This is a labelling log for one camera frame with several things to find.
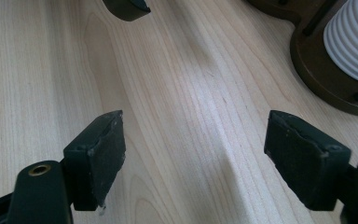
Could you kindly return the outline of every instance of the white pleated object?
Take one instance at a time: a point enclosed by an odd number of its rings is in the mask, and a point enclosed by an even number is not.
[[[328,22],[324,46],[334,63],[358,80],[358,0],[349,0]]]

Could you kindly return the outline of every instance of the wooden base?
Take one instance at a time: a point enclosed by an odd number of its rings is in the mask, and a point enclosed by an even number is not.
[[[330,59],[324,47],[324,27],[344,5],[346,0],[337,0],[318,22],[315,15],[331,0],[286,1],[248,0],[261,11],[291,21],[296,29],[292,35],[290,52],[295,69],[304,83],[328,104],[345,112],[358,115],[358,101],[353,95],[358,92],[358,81],[345,74]],[[304,29],[311,28],[305,35]]]

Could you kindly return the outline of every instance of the light wood grain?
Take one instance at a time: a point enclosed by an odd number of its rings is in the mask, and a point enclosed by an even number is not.
[[[102,0],[0,1],[0,196],[123,109],[127,159],[103,216],[76,223],[338,223],[307,210],[263,153],[270,109],[353,149],[358,117],[312,94],[291,64],[293,25],[241,0],[147,1],[134,22]]]

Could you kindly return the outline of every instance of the dark wooden stand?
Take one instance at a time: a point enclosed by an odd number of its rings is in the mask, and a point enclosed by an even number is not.
[[[247,1],[296,26],[290,52],[298,75],[328,104],[358,115],[358,81],[339,69],[324,47],[324,27],[347,0]]]

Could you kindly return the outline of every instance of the black object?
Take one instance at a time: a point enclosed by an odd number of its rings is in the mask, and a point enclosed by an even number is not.
[[[343,223],[358,223],[358,167],[351,151],[303,119],[281,111],[269,113],[265,153],[298,199],[310,210],[345,207]]]
[[[0,223],[73,223],[75,210],[103,206],[125,159],[122,111],[95,119],[63,151],[61,162],[23,169],[12,194],[0,198]]]
[[[123,21],[134,21],[150,13],[144,0],[103,0],[109,11]]]
[[[304,28],[302,33],[306,36],[312,35],[313,31],[316,29],[318,24],[321,22],[321,20],[324,18],[327,12],[331,10],[331,8],[336,2],[337,0],[327,0],[323,2],[321,7],[316,11],[315,15],[312,17],[312,19],[310,19],[310,22]]]

